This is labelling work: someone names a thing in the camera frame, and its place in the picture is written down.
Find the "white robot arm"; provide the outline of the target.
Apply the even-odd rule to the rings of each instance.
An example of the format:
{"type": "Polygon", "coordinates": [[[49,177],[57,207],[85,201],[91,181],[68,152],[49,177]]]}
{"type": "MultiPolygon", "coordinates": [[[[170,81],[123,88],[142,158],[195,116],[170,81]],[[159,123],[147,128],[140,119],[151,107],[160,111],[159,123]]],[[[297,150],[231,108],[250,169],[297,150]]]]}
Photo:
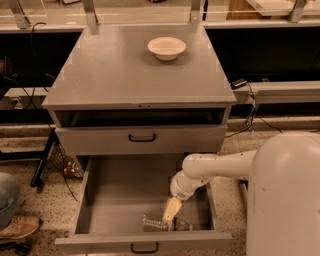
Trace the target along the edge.
{"type": "Polygon", "coordinates": [[[320,256],[319,134],[286,132],[257,150],[185,157],[163,220],[216,176],[248,180],[246,256],[320,256]]]}

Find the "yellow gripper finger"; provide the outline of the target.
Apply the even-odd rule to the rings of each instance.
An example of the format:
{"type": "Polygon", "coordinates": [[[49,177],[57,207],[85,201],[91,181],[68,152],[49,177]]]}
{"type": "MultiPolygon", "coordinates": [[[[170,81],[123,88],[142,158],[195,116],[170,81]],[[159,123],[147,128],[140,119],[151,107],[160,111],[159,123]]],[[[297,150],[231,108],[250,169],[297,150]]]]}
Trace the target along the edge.
{"type": "Polygon", "coordinates": [[[179,212],[181,207],[182,207],[182,202],[180,199],[178,199],[176,197],[169,198],[166,203],[166,207],[165,207],[165,211],[162,216],[162,220],[164,222],[172,221],[174,219],[174,217],[177,215],[177,213],[179,212]]]}

